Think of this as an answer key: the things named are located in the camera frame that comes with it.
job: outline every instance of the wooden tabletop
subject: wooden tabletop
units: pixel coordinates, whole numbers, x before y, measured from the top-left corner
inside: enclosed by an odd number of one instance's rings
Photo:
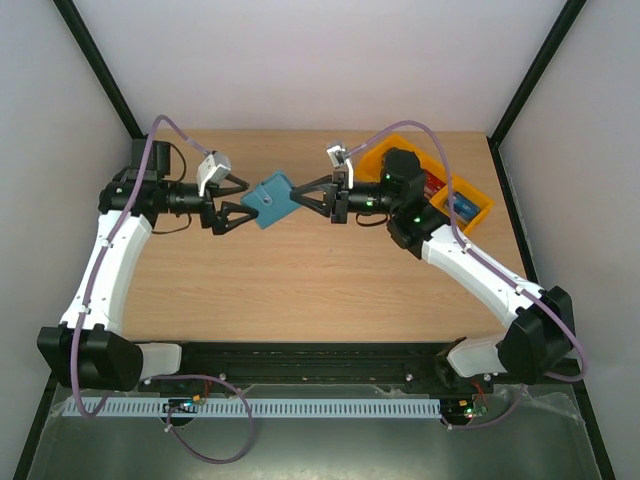
[[[188,133],[226,153],[233,173],[252,185],[279,169],[300,185],[331,172],[328,142],[354,147],[372,132]],[[425,134],[401,134],[437,158]],[[182,149],[186,179],[194,181],[202,155],[172,132],[159,138]],[[485,136],[445,132],[440,138],[454,172],[496,203],[470,238],[523,275]],[[174,155],[174,177],[178,160]],[[185,220],[164,215],[156,228]],[[353,218],[332,225],[300,208],[265,230],[251,222],[214,237],[196,218],[186,231],[152,236],[129,290],[124,334],[132,340],[420,342],[501,330],[484,305],[398,248],[384,226],[362,228]]]

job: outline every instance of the metal frame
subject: metal frame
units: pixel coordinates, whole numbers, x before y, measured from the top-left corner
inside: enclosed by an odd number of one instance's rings
[[[91,65],[129,135],[132,139],[142,138],[144,135],[73,0],[53,0],[53,2]],[[585,3],[586,0],[567,0],[502,119],[491,137],[487,138],[525,272],[527,278],[534,282],[537,282],[535,266],[499,148]],[[202,371],[208,371],[215,375],[225,373],[227,376],[229,376],[229,370],[232,369],[231,375],[238,377],[236,380],[240,385],[243,384],[243,381],[249,384],[256,380],[291,383],[294,376],[299,376],[299,383],[323,383],[325,379],[334,379],[332,381],[335,382],[337,378],[345,383],[385,384],[387,386],[392,383],[408,392],[427,392],[442,398],[447,398],[447,396],[461,397],[473,393],[463,389],[452,395],[450,392],[442,391],[433,378],[424,374],[428,370],[426,366],[433,362],[435,354],[443,347],[444,344],[439,343],[231,344],[187,342],[183,345],[185,355],[182,369],[193,373],[202,373]],[[267,358],[265,355],[271,359],[277,358],[278,365],[270,367],[268,371],[261,369],[260,365]],[[564,362],[560,368],[566,372],[575,372],[576,364],[575,362]],[[302,372],[306,371],[308,374],[310,369],[315,372],[315,375],[305,375],[303,379]],[[408,374],[412,374],[416,380],[407,380]],[[499,381],[500,383],[512,383],[508,376],[500,376]],[[27,478],[53,400],[56,383],[56,379],[53,377],[47,383],[14,479]],[[573,387],[581,414],[586,422],[587,433],[600,474],[606,479],[614,478],[613,468],[600,435],[584,382],[574,384]],[[171,388],[165,385],[155,385],[154,388],[165,393],[175,393],[175,388],[182,388],[187,392],[191,387],[189,385],[176,387],[175,384],[172,384]]]

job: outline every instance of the orange bin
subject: orange bin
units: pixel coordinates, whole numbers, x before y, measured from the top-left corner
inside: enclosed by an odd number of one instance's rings
[[[446,185],[447,177],[445,175],[444,165],[432,156],[427,155],[418,149],[418,147],[408,142],[397,133],[389,135],[362,156],[355,169],[355,177],[362,182],[379,182],[384,155],[389,151],[389,149],[394,147],[414,152],[420,160],[420,166],[445,184],[444,187],[429,199],[429,202],[451,218],[449,215],[449,209],[447,208],[447,205],[445,205],[449,186]],[[462,230],[465,235],[469,235],[476,225],[482,222],[482,220],[489,215],[489,212],[493,207],[493,200],[471,185],[464,178],[459,177],[456,174],[452,174],[452,178],[454,192],[464,195],[480,209],[478,214],[469,223],[463,223],[458,217],[458,226],[460,227],[460,230]]]

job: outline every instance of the white wall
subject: white wall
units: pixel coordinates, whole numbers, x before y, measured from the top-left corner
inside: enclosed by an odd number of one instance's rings
[[[574,300],[616,474],[637,478],[640,3],[587,2],[503,147],[545,285]]]
[[[48,376],[36,336],[77,288],[98,193],[130,141],[53,2],[3,2],[0,38],[0,478],[9,478]]]
[[[564,0],[76,0],[133,113],[491,132]]]

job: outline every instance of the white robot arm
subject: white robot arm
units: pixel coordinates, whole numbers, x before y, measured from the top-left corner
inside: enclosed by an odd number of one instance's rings
[[[134,141],[133,151],[142,152],[141,145],[136,148],[135,142],[144,140]],[[96,241],[78,291],[59,326],[44,327],[38,336],[38,348],[63,386],[70,382],[69,351],[81,313],[84,313],[84,322],[78,372],[82,387],[127,391],[140,380],[179,369],[181,347],[178,344],[133,344],[121,336],[131,278],[159,214],[198,214],[202,228],[211,228],[214,235],[225,234],[257,216],[252,208],[224,201],[220,210],[216,210],[214,198],[248,188],[246,182],[229,174],[231,167],[225,155],[213,152],[206,156],[198,168],[197,183],[188,184],[164,180],[170,173],[166,142],[154,142],[152,152],[153,158],[143,174],[135,204],[110,242],[110,232],[131,196],[139,159],[132,159],[131,166],[118,173],[100,194]],[[235,186],[220,187],[225,178]],[[230,213],[244,216],[230,220]],[[94,265],[101,252],[104,257],[96,274]],[[92,288],[87,302],[85,292],[89,282]]]
[[[523,383],[536,383],[571,350],[569,339],[532,301],[541,300],[572,328],[569,295],[558,287],[546,292],[521,278],[462,234],[460,245],[449,218],[424,198],[426,174],[414,152],[387,152],[378,183],[353,182],[353,169],[344,147],[334,145],[327,152],[336,168],[333,174],[294,189],[292,200],[329,217],[332,223],[346,223],[349,212],[386,214],[387,230],[401,248],[456,279],[505,327],[506,334],[459,339],[442,352],[443,361],[437,359],[436,373],[445,386],[452,386],[456,378],[486,373],[509,373]],[[322,200],[309,196],[318,191],[323,193]],[[513,285],[468,254],[471,247]]]

